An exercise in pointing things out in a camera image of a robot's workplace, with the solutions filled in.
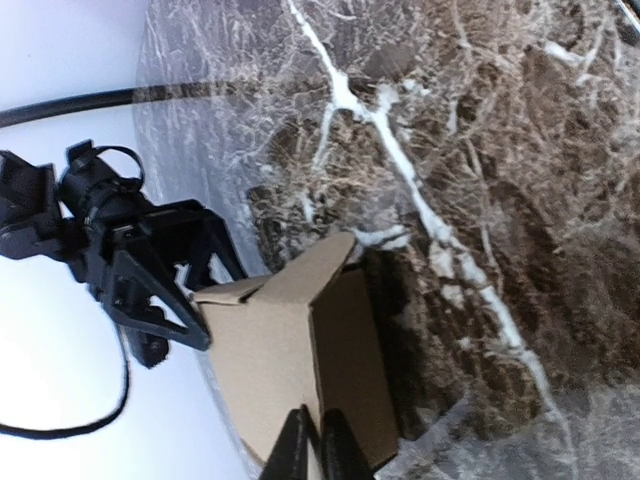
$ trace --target black cable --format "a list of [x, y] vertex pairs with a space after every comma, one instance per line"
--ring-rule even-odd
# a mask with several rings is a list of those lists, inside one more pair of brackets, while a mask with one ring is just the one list
[[635, 33], [640, 33], [640, 0], [616, 0], [622, 12], [635, 29]]
[[122, 353], [122, 358], [124, 360], [124, 385], [122, 387], [122, 396], [120, 397], [118, 405], [113, 412], [100, 420], [96, 420], [95, 422], [91, 422], [86, 425], [70, 428], [56, 428], [53, 430], [33, 430], [30, 428], [13, 427], [11, 425], [0, 423], [0, 435], [11, 435], [13, 437], [26, 438], [29, 440], [60, 440], [62, 438], [87, 435], [113, 423], [114, 420], [116, 420], [124, 411], [124, 407], [129, 399], [129, 387], [131, 385], [129, 357], [127, 356], [126, 347], [124, 346], [122, 332], [118, 326], [116, 326], [116, 333], [120, 342], [120, 352]]
[[208, 97], [211, 93], [212, 84], [207, 82], [155, 85], [78, 95], [0, 112], [0, 128], [88, 110], [131, 105], [136, 96], [139, 96], [140, 103], [148, 103], [176, 98]]
[[108, 152], [109, 150], [124, 153], [131, 160], [133, 160], [136, 163], [136, 166], [140, 169], [140, 175], [137, 178], [119, 177], [115, 180], [110, 179], [110, 181], [115, 182], [115, 185], [118, 188], [122, 189], [122, 191], [125, 193], [139, 192], [142, 189], [142, 186], [144, 185], [144, 179], [145, 179], [144, 165], [142, 165], [142, 160], [140, 160], [140, 157], [138, 156], [138, 154], [127, 147], [117, 147], [117, 146], [110, 145], [110, 146], [92, 148], [91, 150], [86, 152], [84, 155], [81, 155], [80, 157], [76, 158], [73, 162], [71, 162], [71, 165], [69, 167], [70, 171], [73, 174], [77, 174], [78, 172], [89, 167], [90, 164], [95, 162], [97, 157], [102, 155], [104, 152]]

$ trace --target white background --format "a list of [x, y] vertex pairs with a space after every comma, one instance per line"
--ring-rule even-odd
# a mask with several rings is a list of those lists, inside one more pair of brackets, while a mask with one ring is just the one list
[[[146, 3], [2, 0], [0, 109], [132, 86]], [[52, 162], [59, 175], [65, 149], [87, 138], [135, 149], [131, 109], [0, 130], [0, 149]], [[122, 360], [113, 326], [66, 266], [0, 258], [0, 317], [0, 422], [60, 428], [115, 407]], [[130, 402], [115, 424], [55, 442], [0, 436], [0, 477], [242, 479], [192, 353], [172, 345], [155, 369], [132, 367]]]

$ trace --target white marble vein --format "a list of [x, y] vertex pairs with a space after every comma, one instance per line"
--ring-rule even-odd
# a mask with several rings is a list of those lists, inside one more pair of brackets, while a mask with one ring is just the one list
[[495, 288], [489, 282], [486, 273], [476, 264], [469, 249], [462, 245], [455, 236], [453, 228], [436, 214], [420, 193], [420, 180], [418, 179], [415, 168], [402, 150], [389, 125], [389, 111], [399, 100], [397, 91], [389, 85], [381, 85], [378, 88], [378, 108], [375, 111], [369, 110], [349, 89], [349, 77], [333, 65], [327, 49], [318, 38], [302, 11], [296, 6], [294, 0], [287, 0], [287, 3], [302, 33], [316, 49], [327, 70], [330, 78], [334, 110], [350, 110], [356, 118], [360, 118], [362, 121], [369, 122], [375, 126], [390, 161], [402, 175], [409, 188], [411, 198], [418, 210], [421, 223], [427, 231], [427, 234], [432, 241], [438, 242], [443, 249], [453, 253], [459, 264], [463, 280], [476, 289], [480, 297], [484, 300], [485, 307], [496, 319], [500, 328], [500, 340], [504, 346], [507, 347], [509, 354], [523, 363], [530, 371], [540, 397], [546, 407], [548, 418], [556, 422], [563, 430], [568, 463], [570, 464], [572, 476], [574, 479], [579, 478], [576, 453], [569, 424], [553, 398], [546, 372], [540, 363], [540, 359], [533, 351], [527, 348], [508, 306], [497, 294]]
[[577, 53], [569, 52], [562, 45], [558, 45], [556, 42], [547, 41], [544, 44], [544, 53], [552, 57], [562, 60], [564, 63], [571, 67], [577, 67], [584, 62], [584, 57]]
[[406, 247], [411, 234], [402, 225], [394, 225], [385, 230], [365, 232], [354, 228], [351, 230], [364, 247], [380, 247], [382, 250], [398, 250]]

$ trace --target cardboard box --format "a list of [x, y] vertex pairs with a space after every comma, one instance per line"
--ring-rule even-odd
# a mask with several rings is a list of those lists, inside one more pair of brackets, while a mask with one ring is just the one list
[[354, 246], [353, 235], [337, 234], [276, 275], [194, 295], [231, 419], [262, 464], [287, 414], [301, 404], [318, 431], [322, 413], [340, 408], [372, 467], [397, 453], [364, 274], [343, 269]]

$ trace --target dark marble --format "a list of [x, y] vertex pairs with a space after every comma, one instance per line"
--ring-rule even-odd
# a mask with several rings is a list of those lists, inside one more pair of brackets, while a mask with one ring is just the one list
[[252, 275], [356, 233], [405, 437], [381, 478], [640, 478], [613, 3], [292, 1], [151, 1], [140, 85], [206, 82], [135, 108], [151, 196], [218, 211]]

